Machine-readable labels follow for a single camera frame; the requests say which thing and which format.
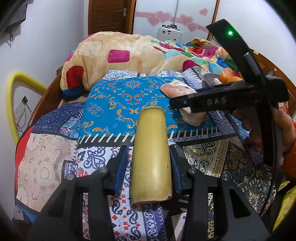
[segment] power outlet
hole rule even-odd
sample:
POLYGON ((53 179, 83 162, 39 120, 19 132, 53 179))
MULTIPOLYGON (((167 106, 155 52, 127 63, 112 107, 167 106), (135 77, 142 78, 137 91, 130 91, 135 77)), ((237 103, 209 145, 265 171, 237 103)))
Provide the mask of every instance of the power outlet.
POLYGON ((28 99, 26 96, 22 99, 18 107, 16 108, 14 112, 15 119, 19 118, 26 110, 26 104, 28 103, 28 99))

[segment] wooden door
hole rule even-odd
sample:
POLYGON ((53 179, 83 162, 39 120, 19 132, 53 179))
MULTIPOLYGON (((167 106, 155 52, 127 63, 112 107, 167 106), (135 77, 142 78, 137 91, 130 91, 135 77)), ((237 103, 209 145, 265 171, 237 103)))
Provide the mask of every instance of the wooden door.
POLYGON ((128 0, 89 0, 89 34, 128 32, 128 0))

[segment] bamboo tube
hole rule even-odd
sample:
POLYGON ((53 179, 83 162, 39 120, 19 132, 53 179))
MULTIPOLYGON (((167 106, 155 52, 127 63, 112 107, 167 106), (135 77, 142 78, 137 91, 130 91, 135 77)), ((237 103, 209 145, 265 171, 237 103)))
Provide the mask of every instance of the bamboo tube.
POLYGON ((141 110, 135 134, 131 173, 132 203, 151 203, 172 197, 170 152, 165 113, 161 107, 141 110))

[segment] screw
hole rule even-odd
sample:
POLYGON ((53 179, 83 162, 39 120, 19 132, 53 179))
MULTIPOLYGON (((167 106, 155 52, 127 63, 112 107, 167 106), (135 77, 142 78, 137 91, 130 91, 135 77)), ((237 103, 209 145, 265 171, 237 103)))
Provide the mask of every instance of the screw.
POLYGON ((223 174, 221 176, 221 178, 224 180, 224 181, 228 181, 230 179, 230 177, 227 175, 227 174, 223 174))
POLYGON ((190 167, 190 168, 188 168, 188 172, 190 172, 190 173, 196 173, 197 172, 197 169, 195 167, 190 167))
POLYGON ((106 171, 108 171, 108 168, 107 167, 100 167, 99 168, 99 172, 100 173, 105 173, 106 171))
POLYGON ((74 174, 69 174, 69 175, 66 176, 66 179, 69 180, 69 181, 73 180, 74 178, 75 178, 74 174))

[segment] orange fruit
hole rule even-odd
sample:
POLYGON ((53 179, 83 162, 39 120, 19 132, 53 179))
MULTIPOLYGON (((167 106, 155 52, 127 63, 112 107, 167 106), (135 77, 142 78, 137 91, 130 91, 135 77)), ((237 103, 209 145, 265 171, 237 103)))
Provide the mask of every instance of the orange fruit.
POLYGON ((225 74, 221 74, 219 75, 218 79, 222 82, 222 83, 227 83, 228 82, 228 77, 225 74))
POLYGON ((230 77, 228 79, 227 83, 229 83, 229 82, 235 82, 235 81, 239 81, 239 80, 242 80, 242 78, 237 77, 237 76, 233 76, 233 77, 230 77))

